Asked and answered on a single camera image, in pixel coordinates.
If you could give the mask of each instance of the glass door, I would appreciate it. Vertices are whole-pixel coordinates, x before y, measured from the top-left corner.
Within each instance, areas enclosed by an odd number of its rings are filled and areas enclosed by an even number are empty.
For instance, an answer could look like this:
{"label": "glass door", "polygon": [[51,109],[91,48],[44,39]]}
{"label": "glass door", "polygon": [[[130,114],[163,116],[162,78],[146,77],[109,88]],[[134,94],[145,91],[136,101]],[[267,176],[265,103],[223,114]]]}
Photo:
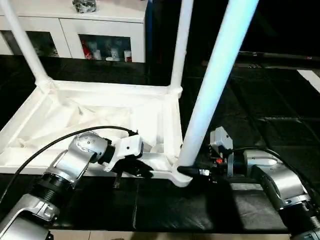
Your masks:
{"label": "glass door", "polygon": [[145,62],[143,23],[60,19],[71,56],[117,62]]}
{"label": "glass door", "polygon": [[[38,56],[71,57],[58,18],[20,16],[19,19]],[[4,16],[0,16],[0,54],[22,55]]]}

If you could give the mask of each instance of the black ribbed joint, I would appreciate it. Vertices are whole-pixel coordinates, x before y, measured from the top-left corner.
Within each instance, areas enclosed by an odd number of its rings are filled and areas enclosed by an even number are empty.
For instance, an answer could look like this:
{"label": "black ribbed joint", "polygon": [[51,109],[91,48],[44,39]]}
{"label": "black ribbed joint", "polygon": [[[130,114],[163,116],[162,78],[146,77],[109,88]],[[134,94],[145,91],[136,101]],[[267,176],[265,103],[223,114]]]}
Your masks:
{"label": "black ribbed joint", "polygon": [[72,185],[64,178],[45,173],[41,179],[32,187],[29,194],[48,201],[61,208],[73,193]]}

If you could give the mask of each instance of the bottle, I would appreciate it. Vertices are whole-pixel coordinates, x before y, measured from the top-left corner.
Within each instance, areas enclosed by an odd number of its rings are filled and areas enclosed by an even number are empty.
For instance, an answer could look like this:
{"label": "bottle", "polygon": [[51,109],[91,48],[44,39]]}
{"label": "bottle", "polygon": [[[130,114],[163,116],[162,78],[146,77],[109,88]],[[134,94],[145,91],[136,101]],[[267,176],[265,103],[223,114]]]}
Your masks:
{"label": "bottle", "polygon": [[90,52],[90,49],[86,46],[86,42],[84,40],[81,41],[82,44],[82,49],[83,49],[83,53],[84,53],[84,57],[86,59],[93,59],[92,54]]}

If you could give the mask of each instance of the dark background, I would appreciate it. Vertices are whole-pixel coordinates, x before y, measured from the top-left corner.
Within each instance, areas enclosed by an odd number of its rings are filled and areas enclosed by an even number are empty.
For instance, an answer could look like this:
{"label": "dark background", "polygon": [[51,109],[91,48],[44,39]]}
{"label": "dark background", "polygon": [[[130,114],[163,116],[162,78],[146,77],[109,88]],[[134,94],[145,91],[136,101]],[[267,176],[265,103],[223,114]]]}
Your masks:
{"label": "dark background", "polygon": [[[208,61],[228,0],[194,0],[186,62]],[[180,0],[153,0],[152,62],[171,65]],[[241,51],[320,57],[319,1],[260,0]]]}

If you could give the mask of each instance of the black tile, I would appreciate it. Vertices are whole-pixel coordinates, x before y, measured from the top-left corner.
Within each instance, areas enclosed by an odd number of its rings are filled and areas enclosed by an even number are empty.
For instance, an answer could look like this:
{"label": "black tile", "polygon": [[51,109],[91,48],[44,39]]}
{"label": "black tile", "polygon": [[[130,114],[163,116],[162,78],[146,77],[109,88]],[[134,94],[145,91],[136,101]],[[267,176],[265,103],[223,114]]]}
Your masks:
{"label": "black tile", "polygon": [[313,184],[320,183],[320,149],[312,146],[276,146],[283,160]]}
{"label": "black tile", "polygon": [[167,180],[142,179],[134,223],[137,231],[286,232],[262,190],[232,190],[226,182],[205,179],[194,179],[185,188]]}
{"label": "black tile", "polygon": [[320,118],[320,111],[315,110],[320,93],[298,71],[273,70],[270,79],[299,116]]}
{"label": "black tile", "polygon": [[114,177],[84,177],[53,228],[132,231],[137,179],[121,179],[113,189]]}
{"label": "black tile", "polygon": [[312,133],[319,140],[320,139],[320,120],[310,120],[310,119],[306,120],[306,119],[303,119],[302,121],[307,124],[307,126],[310,129],[310,131],[312,131]]}
{"label": "black tile", "polygon": [[11,81],[0,88],[0,102],[4,105],[8,103],[1,109],[0,128],[16,113],[35,87],[36,85],[34,84],[13,84],[13,81]]}
{"label": "black tile", "polygon": [[269,146],[318,146],[319,142],[298,118],[260,119],[258,129]]}
{"label": "black tile", "polygon": [[257,81],[256,78],[231,77],[231,86],[240,104],[248,113],[256,118],[259,117],[296,117],[290,106],[275,87],[265,80]]}
{"label": "black tile", "polygon": [[119,75],[145,76],[148,70],[144,63],[112,62],[87,59],[65,59],[64,71],[83,73],[112,73]]}

